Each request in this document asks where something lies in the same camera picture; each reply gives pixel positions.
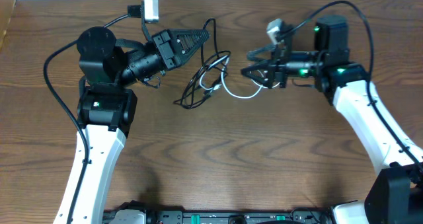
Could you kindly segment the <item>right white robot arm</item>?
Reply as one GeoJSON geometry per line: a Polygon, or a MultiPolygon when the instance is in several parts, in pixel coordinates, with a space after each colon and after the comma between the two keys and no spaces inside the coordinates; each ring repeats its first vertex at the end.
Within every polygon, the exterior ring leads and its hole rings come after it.
{"type": "Polygon", "coordinates": [[[352,127],[371,160],[376,180],[365,200],[330,207],[312,217],[314,223],[421,223],[422,149],[396,123],[384,106],[370,74],[350,60],[348,24],[329,15],[315,24],[313,51],[291,48],[293,27],[281,20],[269,23],[269,59],[251,52],[243,76],[267,88],[285,87],[289,78],[313,78],[352,127]]]}

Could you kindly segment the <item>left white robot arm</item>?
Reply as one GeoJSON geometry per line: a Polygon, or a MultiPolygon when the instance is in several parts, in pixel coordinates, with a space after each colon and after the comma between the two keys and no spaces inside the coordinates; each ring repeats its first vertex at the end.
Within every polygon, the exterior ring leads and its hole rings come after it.
{"type": "Polygon", "coordinates": [[[208,40],[205,29],[166,29],[146,44],[96,26],[76,41],[79,83],[77,148],[55,223],[102,223],[116,161],[137,106],[129,87],[186,64],[208,40]]]}

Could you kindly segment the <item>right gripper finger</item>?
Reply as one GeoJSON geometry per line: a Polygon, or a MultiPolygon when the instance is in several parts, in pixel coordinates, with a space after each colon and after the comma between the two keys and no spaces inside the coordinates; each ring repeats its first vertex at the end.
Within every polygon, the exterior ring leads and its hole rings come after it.
{"type": "Polygon", "coordinates": [[[254,82],[259,85],[270,88],[272,86],[272,80],[268,75],[268,66],[269,62],[267,60],[254,63],[248,67],[241,69],[241,75],[252,79],[254,82]]]}
{"type": "Polygon", "coordinates": [[[258,55],[263,54],[264,52],[273,52],[275,49],[276,49],[275,45],[268,44],[264,47],[249,51],[247,53],[247,59],[249,61],[263,61],[264,58],[261,58],[258,55]]]}

